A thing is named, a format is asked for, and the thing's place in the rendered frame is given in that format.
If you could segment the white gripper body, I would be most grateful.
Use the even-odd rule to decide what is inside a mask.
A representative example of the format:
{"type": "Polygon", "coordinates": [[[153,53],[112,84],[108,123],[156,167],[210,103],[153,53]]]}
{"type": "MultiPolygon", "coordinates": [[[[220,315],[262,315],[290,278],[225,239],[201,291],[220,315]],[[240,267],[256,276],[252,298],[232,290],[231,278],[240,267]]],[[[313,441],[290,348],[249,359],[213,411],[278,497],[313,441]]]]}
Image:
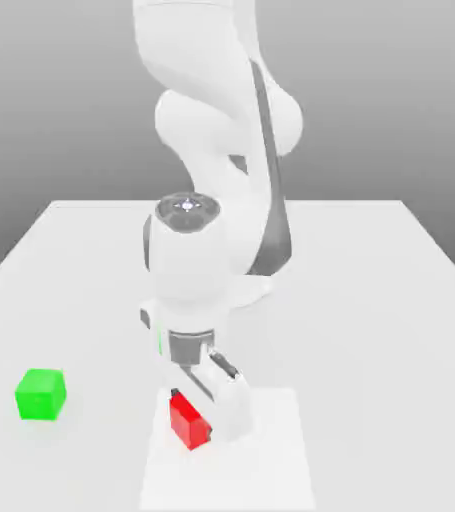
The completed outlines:
{"type": "Polygon", "coordinates": [[[211,425],[213,436],[234,441],[251,432],[251,389],[238,370],[204,358],[188,369],[164,361],[162,373],[168,387],[180,391],[211,425]]]}

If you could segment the small red cube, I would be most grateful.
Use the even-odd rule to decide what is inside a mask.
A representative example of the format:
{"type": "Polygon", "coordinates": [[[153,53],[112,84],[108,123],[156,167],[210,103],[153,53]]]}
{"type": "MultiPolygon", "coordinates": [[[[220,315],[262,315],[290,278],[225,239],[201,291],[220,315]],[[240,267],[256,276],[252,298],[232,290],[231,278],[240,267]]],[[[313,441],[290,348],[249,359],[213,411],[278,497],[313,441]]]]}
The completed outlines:
{"type": "Polygon", "coordinates": [[[169,413],[172,430],[188,450],[211,440],[211,425],[176,388],[171,390],[169,413]]]}

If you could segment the small green cube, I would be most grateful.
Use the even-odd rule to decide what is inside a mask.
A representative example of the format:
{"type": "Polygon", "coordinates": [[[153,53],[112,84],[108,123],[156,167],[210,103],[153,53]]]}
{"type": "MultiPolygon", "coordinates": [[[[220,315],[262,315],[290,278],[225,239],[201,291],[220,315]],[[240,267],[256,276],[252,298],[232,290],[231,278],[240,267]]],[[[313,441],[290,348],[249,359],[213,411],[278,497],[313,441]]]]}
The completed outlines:
{"type": "Polygon", "coordinates": [[[56,421],[66,397],[65,378],[59,369],[28,369],[15,389],[22,420],[56,421]]]}

